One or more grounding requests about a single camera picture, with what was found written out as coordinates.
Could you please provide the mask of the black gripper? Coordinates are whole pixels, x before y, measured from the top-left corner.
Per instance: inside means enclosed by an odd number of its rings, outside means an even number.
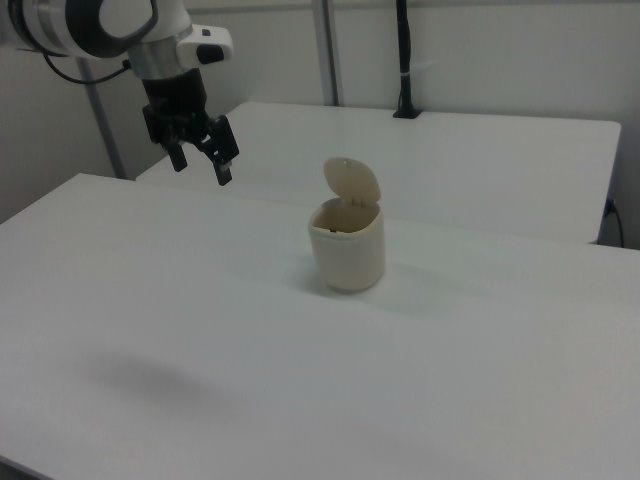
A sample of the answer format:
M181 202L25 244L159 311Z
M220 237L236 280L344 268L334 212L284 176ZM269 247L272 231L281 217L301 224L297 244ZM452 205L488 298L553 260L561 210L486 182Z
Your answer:
M163 80L143 80L148 105L143 116L154 144L168 152L176 172L188 162L180 142L196 145L211 161L220 186L232 180L231 165L239 155L234 133L225 115L210 118L207 94L199 69Z

